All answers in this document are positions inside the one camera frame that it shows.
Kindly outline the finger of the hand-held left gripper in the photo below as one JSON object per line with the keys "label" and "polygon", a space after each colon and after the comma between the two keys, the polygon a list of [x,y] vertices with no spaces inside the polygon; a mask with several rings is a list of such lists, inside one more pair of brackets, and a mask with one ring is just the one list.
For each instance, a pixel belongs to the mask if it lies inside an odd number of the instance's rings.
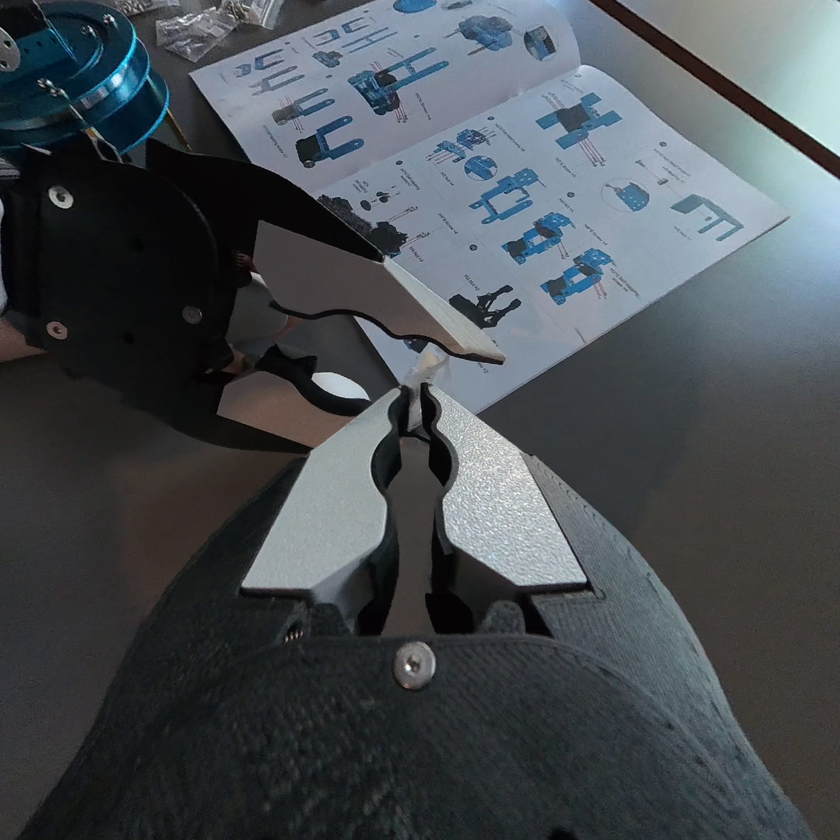
{"label": "finger of the hand-held left gripper", "polygon": [[318,357],[271,345],[222,390],[217,415],[315,448],[371,405],[361,385],[319,371]]}
{"label": "finger of the hand-held left gripper", "polygon": [[472,321],[388,257],[367,259],[261,221],[254,261],[289,314],[316,319],[348,312],[397,339],[425,339],[459,358],[506,359]]}

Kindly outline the white assembly instruction booklet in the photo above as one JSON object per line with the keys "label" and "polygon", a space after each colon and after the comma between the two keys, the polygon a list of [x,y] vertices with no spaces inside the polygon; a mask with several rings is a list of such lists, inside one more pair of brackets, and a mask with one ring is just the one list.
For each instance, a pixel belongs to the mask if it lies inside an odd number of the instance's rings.
{"label": "white assembly instruction booklet", "polygon": [[552,2],[371,2],[195,70],[249,160],[487,331],[478,413],[785,220],[583,66]]}

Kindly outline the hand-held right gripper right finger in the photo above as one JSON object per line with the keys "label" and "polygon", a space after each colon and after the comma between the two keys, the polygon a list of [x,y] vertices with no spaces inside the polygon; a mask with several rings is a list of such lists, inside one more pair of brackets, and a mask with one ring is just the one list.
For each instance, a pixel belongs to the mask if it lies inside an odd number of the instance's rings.
{"label": "hand-held right gripper right finger", "polygon": [[587,577],[522,451],[435,385],[421,391],[435,533],[451,592],[561,592]]}

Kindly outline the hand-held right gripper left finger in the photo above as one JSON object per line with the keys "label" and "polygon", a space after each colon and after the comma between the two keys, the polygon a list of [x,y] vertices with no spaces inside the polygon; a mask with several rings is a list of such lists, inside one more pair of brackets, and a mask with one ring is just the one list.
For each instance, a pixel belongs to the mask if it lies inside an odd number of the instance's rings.
{"label": "hand-held right gripper left finger", "polygon": [[373,601],[389,541],[386,484],[398,469],[403,390],[395,388],[312,450],[241,590],[305,601]]}

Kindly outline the dark grey desk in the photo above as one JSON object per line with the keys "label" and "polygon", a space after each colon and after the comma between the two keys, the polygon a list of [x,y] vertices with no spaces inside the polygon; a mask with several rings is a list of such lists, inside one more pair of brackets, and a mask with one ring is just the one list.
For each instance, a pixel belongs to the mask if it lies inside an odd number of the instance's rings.
{"label": "dark grey desk", "polygon": [[[759,756],[838,838],[838,180],[589,2],[586,64],[789,221],[482,419],[639,549]],[[288,462],[2,364],[2,838],[74,756],[172,577]]]}

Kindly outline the blue toy robot arm base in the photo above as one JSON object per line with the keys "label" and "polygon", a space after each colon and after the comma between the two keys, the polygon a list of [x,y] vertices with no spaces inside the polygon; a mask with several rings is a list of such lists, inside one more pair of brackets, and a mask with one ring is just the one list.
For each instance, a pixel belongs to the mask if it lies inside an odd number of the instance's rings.
{"label": "blue toy robot arm base", "polygon": [[130,20],[93,2],[2,2],[1,152],[86,134],[115,154],[147,141],[170,94]]}

